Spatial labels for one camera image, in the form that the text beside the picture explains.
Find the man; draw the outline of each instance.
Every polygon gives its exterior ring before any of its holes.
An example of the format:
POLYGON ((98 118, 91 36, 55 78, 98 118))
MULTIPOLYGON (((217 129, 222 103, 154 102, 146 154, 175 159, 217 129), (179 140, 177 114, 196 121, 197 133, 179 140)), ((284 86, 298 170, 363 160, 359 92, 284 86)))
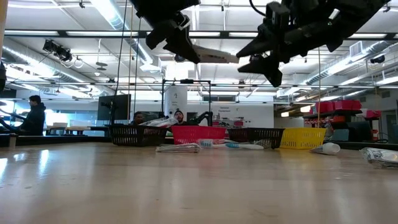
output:
POLYGON ((180 125, 180 126, 189 125, 186 121, 184 121, 184 114, 181 111, 179 111, 179 110, 177 110, 174 113, 174 118, 178 121, 178 123, 175 124, 175 125, 180 125))
POLYGON ((4 87, 6 86, 6 68, 3 65, 2 62, 0 62, 0 93, 2 92, 2 90, 4 89, 4 87))
POLYGON ((29 97, 29 104, 30 112, 27 114, 26 118, 11 114, 11 116, 24 120, 18 128, 9 126, 2 119, 0 119, 0 123, 8 130, 20 135, 42 136, 45 121, 45 106, 40 96, 37 95, 29 97))
POLYGON ((139 125, 144 122, 144 115, 141 112, 135 112, 134 113, 134 119, 132 121, 132 125, 139 125))

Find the wooden table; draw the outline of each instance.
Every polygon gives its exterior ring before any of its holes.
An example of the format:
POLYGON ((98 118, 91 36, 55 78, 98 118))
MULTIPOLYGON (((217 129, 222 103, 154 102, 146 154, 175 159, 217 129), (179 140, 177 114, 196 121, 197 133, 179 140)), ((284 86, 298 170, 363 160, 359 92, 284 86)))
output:
POLYGON ((397 177, 358 151, 17 147, 0 152, 0 223, 396 223, 397 177))

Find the ceiling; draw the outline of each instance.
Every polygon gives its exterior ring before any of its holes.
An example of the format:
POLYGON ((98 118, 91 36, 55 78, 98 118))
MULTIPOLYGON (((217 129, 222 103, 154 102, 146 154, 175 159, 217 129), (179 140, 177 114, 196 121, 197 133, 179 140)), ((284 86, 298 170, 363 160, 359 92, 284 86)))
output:
MULTIPOLYGON (((90 1, 83 1, 86 6, 84 9, 80 7, 66 7, 55 9, 38 9, 38 7, 50 6, 78 6, 79 0, 39 0, 28 1, 9 0, 9 9, 7 12, 6 29, 45 29, 45 30, 112 30, 106 19, 93 7, 90 1)), ((184 10, 183 13, 196 21, 191 29, 196 30, 245 30, 255 31, 257 26, 262 22, 262 17, 255 13, 249 6, 248 0, 225 0, 226 10, 221 11, 221 0, 201 0, 202 4, 194 10, 193 8, 184 10)), ((254 1, 260 10, 264 10, 267 3, 271 1, 254 1)), ((124 14, 125 1, 116 1, 119 6, 120 14, 124 14)), ((126 10, 126 21, 132 30, 151 30, 146 21, 141 21, 132 13, 132 7, 128 2, 126 10)), ((394 9, 398 7, 398 1, 391 1, 390 6, 394 9)), ((396 32, 398 30, 398 12, 391 10, 387 13, 378 12, 367 24, 365 24, 360 32, 396 32)), ((12 37, 13 41, 23 45, 24 47, 34 50, 42 55, 47 55, 42 47, 45 38, 40 37, 12 37)), ((118 74, 118 56, 122 52, 121 66, 119 76, 121 82, 126 82, 128 77, 134 79, 136 74, 136 60, 130 60, 131 48, 123 43, 120 49, 121 40, 119 39, 102 39, 100 45, 100 54, 98 54, 98 39, 71 39, 71 38, 54 38, 56 43, 71 49, 74 56, 79 56, 84 62, 81 68, 71 67, 72 70, 78 72, 89 79, 97 82, 106 82, 109 78, 115 78, 118 74), (97 71, 96 62, 107 63, 106 71, 95 75, 97 71)), ((231 40, 231 39, 198 39, 196 44, 216 50, 222 50, 231 54, 237 53, 241 48, 249 43, 250 40, 231 40)), ((159 56, 162 63, 171 63, 172 58, 170 52, 163 50, 160 44, 156 49, 150 51, 145 46, 145 41, 140 40, 147 52, 152 55, 159 56)), ((308 74, 319 69, 318 61, 321 66, 328 62, 339 58, 349 52, 349 47, 356 41, 344 41, 343 45, 334 52, 329 52, 326 47, 311 50, 306 59, 298 56, 286 65, 282 65, 284 79, 282 84, 292 85, 300 84, 308 78, 308 74)), ((218 83, 238 83, 239 80, 245 80, 246 83, 265 83, 267 80, 264 75, 255 75, 247 73, 238 73, 238 64, 210 64, 200 65, 200 76, 202 80, 211 80, 218 83)), ((337 73, 332 77, 324 79, 323 85, 338 85, 344 80, 348 80, 358 76, 358 70, 350 70, 337 73)), ((162 74, 143 72, 137 68, 137 78, 139 82, 161 82, 162 74)), ((189 71, 189 78, 196 79, 195 72, 189 71)))

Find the computer monitor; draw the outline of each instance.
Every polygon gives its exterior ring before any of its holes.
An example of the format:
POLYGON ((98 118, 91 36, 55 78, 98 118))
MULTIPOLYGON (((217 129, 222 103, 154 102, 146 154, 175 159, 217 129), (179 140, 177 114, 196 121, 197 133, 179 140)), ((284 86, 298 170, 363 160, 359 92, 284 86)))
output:
POLYGON ((131 95, 101 96, 98 99, 98 121, 111 119, 111 103, 115 106, 115 120, 130 120, 131 95))
POLYGON ((348 122, 349 141, 363 142, 372 141, 372 129, 369 121, 348 122))

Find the shelf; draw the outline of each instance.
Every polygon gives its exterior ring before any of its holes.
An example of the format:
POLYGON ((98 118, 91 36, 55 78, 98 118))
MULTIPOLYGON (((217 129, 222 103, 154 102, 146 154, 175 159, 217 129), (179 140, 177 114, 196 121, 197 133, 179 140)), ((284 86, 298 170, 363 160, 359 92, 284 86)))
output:
MULTIPOLYGON (((334 115, 352 116, 352 115, 356 115, 356 114, 360 114, 360 113, 362 113, 361 110, 335 110, 335 111, 331 111, 331 112, 322 113, 322 114, 320 114, 320 117, 325 118, 327 116, 334 116, 334 115)), ((311 114, 308 116, 304 116, 303 118, 304 119, 318 118, 318 114, 311 114)))

